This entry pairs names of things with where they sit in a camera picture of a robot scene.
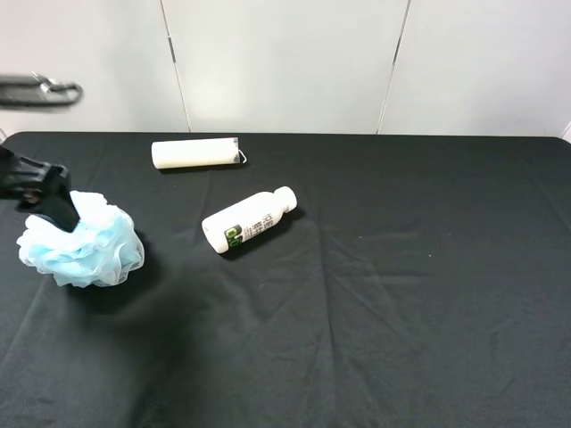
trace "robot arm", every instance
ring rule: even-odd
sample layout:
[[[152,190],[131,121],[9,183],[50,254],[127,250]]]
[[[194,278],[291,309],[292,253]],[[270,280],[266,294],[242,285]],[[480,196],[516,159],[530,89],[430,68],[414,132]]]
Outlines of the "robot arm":
[[[70,106],[83,91],[75,83],[43,76],[0,76],[0,109]],[[0,199],[18,201],[17,210],[36,214],[73,232],[79,214],[70,198],[70,174],[61,165],[21,157],[0,146]]]

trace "white wall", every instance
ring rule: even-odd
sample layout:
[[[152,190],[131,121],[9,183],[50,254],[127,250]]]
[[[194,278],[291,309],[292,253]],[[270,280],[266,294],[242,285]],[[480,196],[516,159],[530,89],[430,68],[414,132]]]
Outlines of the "white wall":
[[[159,0],[3,0],[0,73],[35,71],[85,89],[56,114],[0,111],[0,128],[187,131]]]
[[[562,136],[571,2],[412,0],[384,134]]]
[[[407,0],[164,0],[193,131],[377,130]]]

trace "bottle label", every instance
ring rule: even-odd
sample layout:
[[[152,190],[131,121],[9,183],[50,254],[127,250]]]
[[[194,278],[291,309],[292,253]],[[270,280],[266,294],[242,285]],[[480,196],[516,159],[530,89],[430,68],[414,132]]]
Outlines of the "bottle label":
[[[252,239],[255,235],[261,234],[264,230],[267,230],[272,226],[274,226],[274,217],[271,214],[266,214],[260,221],[249,226],[232,226],[224,231],[224,236],[226,236],[226,241],[228,242],[228,248],[237,247],[244,241]]]

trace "white bottle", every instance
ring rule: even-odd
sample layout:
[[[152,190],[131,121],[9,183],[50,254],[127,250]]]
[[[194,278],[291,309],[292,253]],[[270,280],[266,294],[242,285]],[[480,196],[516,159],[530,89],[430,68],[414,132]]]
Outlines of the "white bottle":
[[[277,224],[297,206],[289,187],[274,193],[260,192],[203,220],[203,231],[212,248],[226,252]]]

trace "white tube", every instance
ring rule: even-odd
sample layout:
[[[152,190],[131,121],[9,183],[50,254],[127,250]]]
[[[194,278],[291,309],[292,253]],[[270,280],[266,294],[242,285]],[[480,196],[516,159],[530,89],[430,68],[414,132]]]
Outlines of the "white tube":
[[[162,141],[153,143],[153,164],[157,169],[201,167],[240,162],[237,138]]]

